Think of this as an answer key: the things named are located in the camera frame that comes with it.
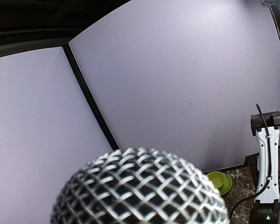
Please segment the glitter microphone with silver grille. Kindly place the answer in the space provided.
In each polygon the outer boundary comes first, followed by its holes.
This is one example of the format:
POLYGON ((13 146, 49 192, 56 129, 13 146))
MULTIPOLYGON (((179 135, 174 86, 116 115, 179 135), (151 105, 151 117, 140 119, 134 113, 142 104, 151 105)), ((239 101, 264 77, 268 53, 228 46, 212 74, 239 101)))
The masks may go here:
POLYGON ((52 224, 227 224, 219 191, 175 154, 129 148, 83 165, 64 184, 52 224))

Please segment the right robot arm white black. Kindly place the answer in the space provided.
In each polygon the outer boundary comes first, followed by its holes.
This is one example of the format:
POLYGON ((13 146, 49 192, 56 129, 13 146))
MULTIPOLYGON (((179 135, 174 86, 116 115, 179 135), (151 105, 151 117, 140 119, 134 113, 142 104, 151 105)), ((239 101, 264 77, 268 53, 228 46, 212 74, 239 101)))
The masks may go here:
POLYGON ((250 123, 259 146, 258 183, 248 197, 253 200, 248 223, 280 224, 280 112, 263 113, 259 105, 256 107, 259 113, 251 116, 250 123))

